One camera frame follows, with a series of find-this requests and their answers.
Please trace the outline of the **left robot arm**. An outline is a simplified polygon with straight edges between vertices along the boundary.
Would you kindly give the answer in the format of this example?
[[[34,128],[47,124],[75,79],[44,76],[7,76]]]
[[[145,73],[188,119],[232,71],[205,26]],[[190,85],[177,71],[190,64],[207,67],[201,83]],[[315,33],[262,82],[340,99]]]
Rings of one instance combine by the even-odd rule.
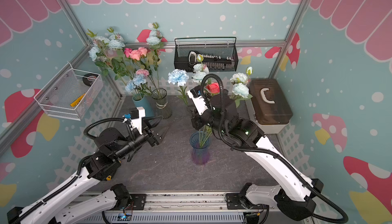
[[[100,195],[71,206],[70,203],[102,181],[107,181],[121,166],[121,160],[134,155],[145,143],[159,145],[164,132],[155,132],[163,118],[133,117],[99,120],[84,130],[98,150],[82,158],[77,170],[62,184],[35,203],[15,207],[7,213],[10,224],[75,224],[84,218],[106,210],[126,210],[134,201],[123,184],[116,184]]]

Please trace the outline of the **single blue flower stem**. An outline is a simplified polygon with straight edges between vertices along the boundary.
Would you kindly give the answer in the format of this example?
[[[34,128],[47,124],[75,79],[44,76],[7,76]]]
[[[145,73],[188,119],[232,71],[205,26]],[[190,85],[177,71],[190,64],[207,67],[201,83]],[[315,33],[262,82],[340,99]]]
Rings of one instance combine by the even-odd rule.
[[[185,70],[175,69],[168,74],[168,83],[172,85],[177,85],[178,92],[180,95],[177,95],[186,106],[188,106],[188,98],[187,98],[187,83],[189,80],[189,76]]]

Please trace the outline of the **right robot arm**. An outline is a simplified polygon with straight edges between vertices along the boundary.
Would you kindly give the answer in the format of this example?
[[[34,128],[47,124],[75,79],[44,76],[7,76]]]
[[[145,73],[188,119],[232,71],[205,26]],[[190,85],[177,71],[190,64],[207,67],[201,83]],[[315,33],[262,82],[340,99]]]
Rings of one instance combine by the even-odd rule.
[[[210,127],[220,141],[231,150],[251,157],[278,183],[275,187],[245,184],[239,193],[244,208],[274,206],[294,221],[313,217],[333,224],[348,222],[345,211],[322,195],[324,184],[321,180],[311,179],[298,171],[255,122],[240,118],[235,102],[228,96],[218,75],[205,75],[188,96],[196,107],[192,116],[195,129]]]

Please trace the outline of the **white flower stem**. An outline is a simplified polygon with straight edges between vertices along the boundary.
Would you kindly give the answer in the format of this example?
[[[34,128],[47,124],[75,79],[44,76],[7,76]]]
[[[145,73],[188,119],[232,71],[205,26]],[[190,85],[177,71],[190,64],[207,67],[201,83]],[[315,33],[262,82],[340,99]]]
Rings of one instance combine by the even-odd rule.
[[[241,101],[246,101],[253,97],[250,94],[250,89],[248,87],[251,81],[250,76],[252,73],[253,68],[247,67],[245,73],[236,73],[230,78],[230,81],[233,85],[230,99],[235,102],[237,108],[240,106]]]

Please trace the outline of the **pale blue flower stem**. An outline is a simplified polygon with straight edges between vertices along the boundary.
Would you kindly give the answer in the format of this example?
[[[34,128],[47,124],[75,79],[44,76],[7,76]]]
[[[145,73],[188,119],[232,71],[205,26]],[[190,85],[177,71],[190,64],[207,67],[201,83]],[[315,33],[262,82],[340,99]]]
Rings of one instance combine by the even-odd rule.
[[[192,81],[197,84],[201,84],[204,77],[209,74],[209,68],[203,63],[204,56],[201,54],[196,55],[197,63],[193,66],[194,74]]]

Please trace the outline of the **purple glass vase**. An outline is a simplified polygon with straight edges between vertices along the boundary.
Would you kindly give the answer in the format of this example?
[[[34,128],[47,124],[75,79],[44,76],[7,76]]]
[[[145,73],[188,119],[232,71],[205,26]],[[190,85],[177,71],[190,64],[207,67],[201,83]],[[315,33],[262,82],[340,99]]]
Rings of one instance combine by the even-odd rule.
[[[206,132],[195,132],[190,137],[191,158],[196,165],[205,165],[210,160],[210,139]]]

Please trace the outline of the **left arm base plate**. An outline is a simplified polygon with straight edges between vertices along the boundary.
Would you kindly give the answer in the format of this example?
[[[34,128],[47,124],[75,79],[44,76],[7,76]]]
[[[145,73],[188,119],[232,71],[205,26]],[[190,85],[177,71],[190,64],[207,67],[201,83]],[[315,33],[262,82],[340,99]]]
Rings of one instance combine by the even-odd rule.
[[[114,206],[107,210],[144,210],[146,204],[146,194],[131,194],[130,196],[116,196]]]

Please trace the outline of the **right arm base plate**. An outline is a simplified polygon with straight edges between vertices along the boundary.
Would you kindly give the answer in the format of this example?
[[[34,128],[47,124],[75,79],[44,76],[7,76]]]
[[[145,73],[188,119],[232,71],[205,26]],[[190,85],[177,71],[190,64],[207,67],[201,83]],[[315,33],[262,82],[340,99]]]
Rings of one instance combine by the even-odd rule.
[[[266,210],[269,206],[263,204],[252,204],[244,196],[239,193],[227,193],[225,202],[229,210]]]

